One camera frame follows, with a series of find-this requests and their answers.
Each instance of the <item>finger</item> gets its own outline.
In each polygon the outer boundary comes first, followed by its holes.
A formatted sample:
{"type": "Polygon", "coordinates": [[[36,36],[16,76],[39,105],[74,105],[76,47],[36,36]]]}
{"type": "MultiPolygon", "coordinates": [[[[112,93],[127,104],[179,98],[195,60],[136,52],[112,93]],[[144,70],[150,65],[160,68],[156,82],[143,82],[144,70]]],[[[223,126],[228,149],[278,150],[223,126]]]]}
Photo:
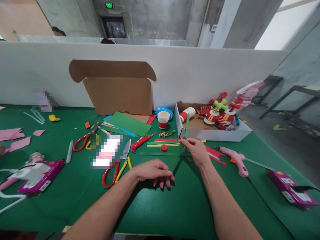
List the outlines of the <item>finger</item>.
{"type": "Polygon", "coordinates": [[[185,139],[183,139],[183,138],[181,138],[180,140],[179,140],[179,142],[181,142],[186,148],[188,148],[189,150],[190,150],[190,148],[192,148],[193,147],[193,145],[191,144],[191,143],[189,143],[187,140],[185,140],[185,139]]]}
{"type": "Polygon", "coordinates": [[[159,169],[169,170],[169,167],[162,161],[160,161],[159,169]]]}
{"type": "Polygon", "coordinates": [[[199,142],[199,139],[196,138],[187,138],[186,140],[192,145],[195,145],[197,142],[199,142]]]}
{"type": "Polygon", "coordinates": [[[174,178],[174,175],[172,174],[171,176],[170,176],[170,179],[171,179],[171,181],[175,181],[176,179],[174,178]]]}
{"type": "Polygon", "coordinates": [[[158,178],[155,178],[155,179],[153,180],[153,186],[154,186],[154,187],[157,185],[157,182],[158,182],[158,178]]]}
{"type": "Polygon", "coordinates": [[[164,177],[160,177],[160,188],[163,189],[164,187],[164,177]]]}
{"type": "Polygon", "coordinates": [[[173,174],[169,170],[157,169],[155,175],[156,177],[171,177],[173,174]]]}
{"type": "Polygon", "coordinates": [[[167,185],[167,188],[170,188],[170,178],[166,178],[166,185],[167,185]]]}

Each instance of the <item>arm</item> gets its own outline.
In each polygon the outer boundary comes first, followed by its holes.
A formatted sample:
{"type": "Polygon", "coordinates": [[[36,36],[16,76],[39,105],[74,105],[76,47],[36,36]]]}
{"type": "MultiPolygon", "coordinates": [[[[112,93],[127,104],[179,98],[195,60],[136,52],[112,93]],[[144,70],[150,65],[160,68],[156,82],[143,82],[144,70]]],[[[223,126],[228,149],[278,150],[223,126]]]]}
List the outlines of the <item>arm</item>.
{"type": "Polygon", "coordinates": [[[174,176],[160,159],[142,163],[128,171],[114,186],[99,198],[64,235],[68,239],[109,239],[118,217],[139,181],[153,179],[155,186],[170,187],[174,176]]]}
{"type": "Polygon", "coordinates": [[[180,141],[191,152],[195,164],[200,169],[210,199],[218,238],[220,240],[262,239],[212,165],[203,142],[193,138],[180,141]]]}

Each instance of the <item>glue gun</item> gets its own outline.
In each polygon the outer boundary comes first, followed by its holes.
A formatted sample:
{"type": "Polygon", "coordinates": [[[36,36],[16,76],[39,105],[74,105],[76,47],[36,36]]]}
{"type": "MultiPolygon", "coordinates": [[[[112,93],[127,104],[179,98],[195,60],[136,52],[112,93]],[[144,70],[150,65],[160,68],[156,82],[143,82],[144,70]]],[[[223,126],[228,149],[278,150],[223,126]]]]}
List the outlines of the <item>glue gun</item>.
{"type": "Polygon", "coordinates": [[[237,164],[237,167],[239,170],[238,173],[241,177],[248,177],[249,176],[249,173],[243,164],[243,161],[246,159],[243,154],[237,153],[236,151],[233,151],[233,150],[231,150],[229,148],[225,148],[225,147],[216,147],[216,148],[218,148],[220,152],[227,154],[229,157],[231,157],[231,162],[237,164]]]}

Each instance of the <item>green tabletop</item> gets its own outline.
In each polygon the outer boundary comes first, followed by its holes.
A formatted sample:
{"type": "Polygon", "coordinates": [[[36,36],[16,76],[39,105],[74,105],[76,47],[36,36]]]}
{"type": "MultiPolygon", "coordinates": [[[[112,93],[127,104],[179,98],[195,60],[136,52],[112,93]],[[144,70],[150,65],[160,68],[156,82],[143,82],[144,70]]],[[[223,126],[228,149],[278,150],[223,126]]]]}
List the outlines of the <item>green tabletop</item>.
{"type": "MultiPolygon", "coordinates": [[[[70,141],[76,141],[88,133],[84,122],[90,121],[93,125],[103,118],[91,108],[56,108],[54,114],[61,120],[50,122],[49,113],[42,113],[46,122],[41,125],[23,112],[30,113],[30,107],[7,105],[6,109],[0,111],[0,130],[23,127],[25,135],[31,136],[29,146],[6,153],[0,158],[0,169],[21,167],[29,155],[36,150],[45,155],[45,160],[64,159],[70,141]],[[40,137],[32,135],[35,130],[42,129],[46,131],[40,137]]],[[[160,132],[157,124],[155,120],[150,133],[160,132]]],[[[177,130],[175,119],[169,124],[171,130],[177,130]]],[[[100,130],[97,133],[106,137],[100,130]]],[[[176,133],[171,137],[178,138],[178,135],[176,133]]],[[[123,136],[123,142],[126,143],[130,138],[130,136],[123,136]]],[[[138,138],[131,139],[132,143],[138,140],[138,138]]],[[[13,141],[4,141],[0,144],[9,147],[11,142],[13,141]]],[[[300,185],[311,184],[255,133],[251,133],[240,143],[207,142],[205,144],[212,148],[214,145],[231,148],[252,160],[286,171],[300,185]]],[[[154,158],[140,156],[140,152],[161,151],[160,148],[146,146],[144,144],[139,147],[135,154],[129,153],[132,166],[154,158]]],[[[168,152],[176,150],[177,147],[168,147],[168,152]]],[[[61,232],[65,225],[73,225],[86,209],[106,192],[101,184],[104,170],[90,168],[93,156],[94,152],[85,149],[73,152],[71,163],[62,169],[43,194],[22,201],[0,216],[0,229],[61,232]]],[[[159,158],[168,166],[174,160],[171,156],[159,158]]],[[[220,160],[228,162],[227,165],[223,166],[213,161],[215,168],[261,236],[264,239],[291,239],[288,231],[266,206],[251,183],[238,175],[236,165],[229,163],[230,158],[223,156],[220,160]]],[[[176,181],[171,189],[154,188],[151,181],[138,184],[120,215],[115,227],[116,232],[216,239],[210,204],[200,172],[191,157],[183,157],[179,164],[175,172],[176,181]]],[[[319,207],[303,212],[291,206],[267,177],[264,168],[250,162],[245,162],[245,165],[253,184],[264,200],[296,239],[320,237],[319,207]]],[[[110,171],[107,184],[112,182],[114,171],[114,169],[110,171]]],[[[6,175],[7,173],[0,172],[0,179],[4,179],[6,175]]],[[[4,193],[14,194],[20,185],[21,182],[18,182],[6,189],[4,193]]],[[[320,193],[312,191],[310,194],[320,202],[320,193]]],[[[0,208],[13,201],[15,199],[0,199],[0,208]]]]}

